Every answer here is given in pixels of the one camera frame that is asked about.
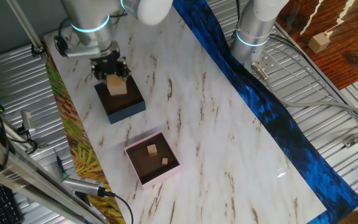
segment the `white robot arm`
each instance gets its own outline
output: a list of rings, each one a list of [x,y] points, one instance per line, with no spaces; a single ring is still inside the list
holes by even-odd
[[[261,59],[278,13],[288,0],[249,0],[241,12],[231,53],[246,69]]]
[[[125,9],[146,25],[156,25],[167,16],[173,0],[60,0],[82,46],[69,47],[59,34],[55,43],[60,54],[68,58],[90,58],[92,72],[98,80],[116,74],[130,75],[126,58],[121,57],[113,39],[110,15]]]

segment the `small wooden cube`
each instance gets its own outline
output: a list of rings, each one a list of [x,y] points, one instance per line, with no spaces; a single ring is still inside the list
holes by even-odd
[[[322,50],[324,50],[328,44],[330,43],[330,40],[327,36],[324,35],[324,33],[319,33],[311,38],[308,46],[314,53],[318,53]]]
[[[149,152],[149,156],[156,156],[157,155],[157,148],[155,145],[147,146],[147,151]]]
[[[107,89],[111,96],[127,94],[127,83],[117,75],[106,76]]]
[[[162,158],[162,165],[165,166],[168,164],[168,158]]]

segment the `pink box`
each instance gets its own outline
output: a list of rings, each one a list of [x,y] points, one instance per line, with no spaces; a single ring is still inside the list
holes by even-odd
[[[157,148],[157,155],[150,157],[147,146],[153,144]],[[181,169],[181,165],[162,131],[131,144],[124,150],[143,190],[171,177]],[[162,158],[168,158],[167,165],[162,165]]]

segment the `blue velvet cloth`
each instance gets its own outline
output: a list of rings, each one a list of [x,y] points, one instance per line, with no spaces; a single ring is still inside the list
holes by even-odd
[[[281,102],[231,55],[218,20],[206,1],[174,0],[173,6],[327,208],[310,223],[337,223],[355,209],[357,194],[320,156]]]

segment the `marble table surface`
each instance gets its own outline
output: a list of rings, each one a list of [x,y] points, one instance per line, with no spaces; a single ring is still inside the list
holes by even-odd
[[[121,18],[114,33],[146,103],[146,111],[115,124],[94,90],[90,60],[62,58],[53,43],[57,32],[44,38],[134,223],[307,223],[325,211],[174,8],[153,27]],[[63,35],[78,43],[71,27]],[[124,147],[160,130],[182,169],[142,190]]]

